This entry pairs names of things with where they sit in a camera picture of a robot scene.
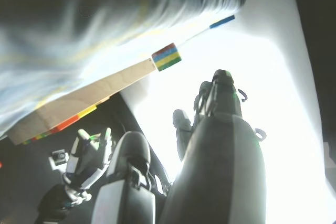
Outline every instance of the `small camera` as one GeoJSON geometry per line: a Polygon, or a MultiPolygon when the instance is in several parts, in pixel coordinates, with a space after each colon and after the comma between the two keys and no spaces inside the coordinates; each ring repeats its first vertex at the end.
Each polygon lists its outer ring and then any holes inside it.
{"type": "Polygon", "coordinates": [[[69,154],[65,150],[58,150],[51,153],[49,162],[53,170],[65,171],[67,162],[69,160],[69,154]]]}

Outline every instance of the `blue stripe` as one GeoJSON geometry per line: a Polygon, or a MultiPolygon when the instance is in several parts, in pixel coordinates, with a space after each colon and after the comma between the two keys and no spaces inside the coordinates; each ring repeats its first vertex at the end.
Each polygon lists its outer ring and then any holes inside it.
{"type": "Polygon", "coordinates": [[[234,20],[234,19],[235,19],[235,16],[230,16],[230,17],[224,18],[224,19],[210,25],[210,29],[216,28],[216,27],[218,27],[220,25],[223,25],[225,23],[228,23],[229,21],[234,20]]]}
{"type": "Polygon", "coordinates": [[[153,60],[154,60],[154,62],[158,62],[159,60],[162,60],[162,59],[166,58],[167,56],[172,55],[172,54],[174,54],[176,52],[177,52],[177,48],[176,47],[171,48],[171,49],[163,52],[162,54],[159,54],[153,60]]]}

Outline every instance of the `striped block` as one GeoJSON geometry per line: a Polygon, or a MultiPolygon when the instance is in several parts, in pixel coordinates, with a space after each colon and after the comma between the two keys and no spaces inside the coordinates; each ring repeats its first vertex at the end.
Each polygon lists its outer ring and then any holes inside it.
{"type": "Polygon", "coordinates": [[[154,53],[152,59],[159,71],[169,68],[182,60],[174,43],[154,53]]]}

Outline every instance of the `bright white surface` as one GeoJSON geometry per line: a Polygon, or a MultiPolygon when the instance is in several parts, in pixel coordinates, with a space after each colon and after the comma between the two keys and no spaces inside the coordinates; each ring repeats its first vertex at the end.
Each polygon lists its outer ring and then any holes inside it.
{"type": "Polygon", "coordinates": [[[182,62],[122,94],[174,178],[180,169],[172,114],[193,117],[202,81],[232,73],[249,100],[243,117],[266,131],[267,223],[331,223],[334,198],[325,183],[321,120],[295,0],[247,0],[236,20],[178,47],[182,62]]]}

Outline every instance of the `yellow stripe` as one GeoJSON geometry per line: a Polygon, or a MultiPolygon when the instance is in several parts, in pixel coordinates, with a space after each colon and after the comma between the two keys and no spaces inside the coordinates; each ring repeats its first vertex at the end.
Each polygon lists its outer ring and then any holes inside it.
{"type": "Polygon", "coordinates": [[[178,52],[173,53],[172,55],[169,55],[168,57],[159,60],[158,62],[155,63],[156,67],[159,68],[165,64],[167,64],[168,62],[175,60],[176,58],[180,57],[180,54],[178,52]]]}
{"type": "Polygon", "coordinates": [[[79,116],[79,118],[83,118],[87,114],[90,114],[92,111],[94,111],[96,108],[97,107],[95,105],[92,105],[91,107],[88,107],[87,109],[79,112],[77,115],[79,116]]]}

